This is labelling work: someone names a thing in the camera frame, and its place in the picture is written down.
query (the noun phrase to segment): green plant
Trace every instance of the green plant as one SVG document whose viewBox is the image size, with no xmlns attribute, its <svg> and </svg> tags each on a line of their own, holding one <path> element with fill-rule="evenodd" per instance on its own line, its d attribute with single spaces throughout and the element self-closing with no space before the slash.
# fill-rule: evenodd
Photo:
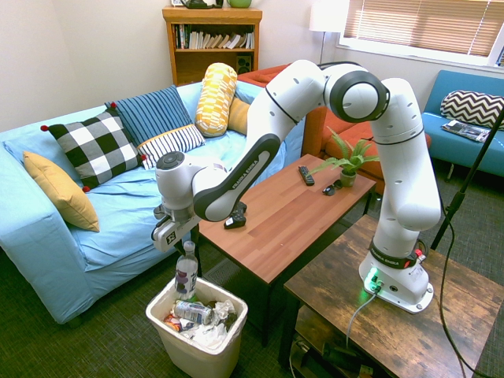
<svg viewBox="0 0 504 378">
<path fill-rule="evenodd" d="M 355 146 L 352 146 L 347 141 L 341 139 L 341 137 L 336 134 L 334 130 L 328 128 L 332 133 L 332 138 L 336 142 L 336 144 L 341 149 L 343 154 L 343 158 L 338 159 L 337 157 L 330 157 L 318 167 L 309 171 L 309 174 L 313 174 L 315 172 L 319 172 L 323 169 L 326 169 L 329 166 L 332 166 L 332 169 L 336 167 L 341 167 L 343 169 L 343 173 L 348 176 L 353 176 L 357 171 L 362 167 L 364 163 L 369 161 L 380 161 L 378 155 L 364 156 L 364 153 L 370 148 L 371 144 L 367 143 L 368 141 L 365 139 L 361 139 L 357 142 Z"/>
</svg>

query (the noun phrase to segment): white trash can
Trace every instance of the white trash can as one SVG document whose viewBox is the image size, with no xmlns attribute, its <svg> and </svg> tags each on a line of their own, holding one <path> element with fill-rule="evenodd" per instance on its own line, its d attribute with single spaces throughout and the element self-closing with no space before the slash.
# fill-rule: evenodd
<svg viewBox="0 0 504 378">
<path fill-rule="evenodd" d="M 200 278 L 196 280 L 196 295 L 203 303 L 229 299 L 235 307 L 238 318 L 216 349 L 196 343 L 163 323 L 177 299 L 175 279 L 149 303 L 146 315 L 157 329 L 172 362 L 186 374 L 193 378 L 229 378 L 238 362 L 248 307 L 242 299 L 229 291 Z"/>
</svg>

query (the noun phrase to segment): wooden coffee table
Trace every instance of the wooden coffee table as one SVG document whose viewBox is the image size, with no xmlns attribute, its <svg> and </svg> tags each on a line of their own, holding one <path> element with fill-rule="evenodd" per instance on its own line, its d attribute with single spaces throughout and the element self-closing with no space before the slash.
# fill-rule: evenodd
<svg viewBox="0 0 504 378">
<path fill-rule="evenodd" d="M 358 266 L 368 253 L 376 224 L 377 220 L 363 216 L 285 283 L 289 295 L 279 354 L 283 367 L 289 366 L 295 330 L 319 354 L 324 342 L 344 347 L 341 339 L 345 338 L 352 315 L 371 298 L 364 291 Z M 377 362 L 390 376 L 462 376 L 439 316 L 445 258 L 431 250 L 422 264 L 434 286 L 435 297 L 427 309 L 411 314 L 376 298 L 352 324 L 351 346 Z M 455 345 L 473 368 L 503 299 L 504 287 L 457 262 L 449 262 L 443 298 L 445 319 Z"/>
<path fill-rule="evenodd" d="M 200 222 L 201 236 L 267 287 L 261 325 L 263 345 L 268 342 L 273 284 L 361 198 L 367 194 L 370 198 L 375 187 L 374 181 L 358 175 L 353 187 L 342 188 L 330 197 L 323 195 L 322 190 L 339 177 L 340 169 L 313 175 L 315 184 L 311 187 L 298 172 L 300 165 L 312 169 L 322 161 L 305 155 L 247 191 L 241 199 L 247 205 L 245 226 L 226 230 L 224 222 Z"/>
</svg>

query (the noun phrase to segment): potted plant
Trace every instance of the potted plant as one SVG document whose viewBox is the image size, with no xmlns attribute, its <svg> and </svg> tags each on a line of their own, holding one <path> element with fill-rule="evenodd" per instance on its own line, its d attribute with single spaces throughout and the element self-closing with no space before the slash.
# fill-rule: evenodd
<svg viewBox="0 0 504 378">
<path fill-rule="evenodd" d="M 360 167 L 369 161 L 380 161 L 380 158 L 378 155 L 364 156 L 364 153 L 371 146 L 371 143 L 368 143 L 367 140 L 361 139 L 355 146 L 352 146 L 347 141 L 341 139 L 334 130 L 331 128 L 328 129 L 332 133 L 332 138 L 341 149 L 343 158 L 338 159 L 337 157 L 330 157 L 318 167 L 310 170 L 309 174 L 311 175 L 315 172 L 319 172 L 329 166 L 331 166 L 332 169 L 341 167 L 343 170 L 341 171 L 339 179 L 344 187 L 351 187 L 354 185 L 355 177 L 357 176 L 357 171 Z"/>
</svg>

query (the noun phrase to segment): window blinds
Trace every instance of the window blinds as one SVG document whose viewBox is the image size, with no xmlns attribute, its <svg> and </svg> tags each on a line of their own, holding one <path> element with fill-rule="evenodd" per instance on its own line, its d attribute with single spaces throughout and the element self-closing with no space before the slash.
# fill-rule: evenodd
<svg viewBox="0 0 504 378">
<path fill-rule="evenodd" d="M 345 37 L 487 57 L 504 0 L 350 0 Z"/>
</svg>

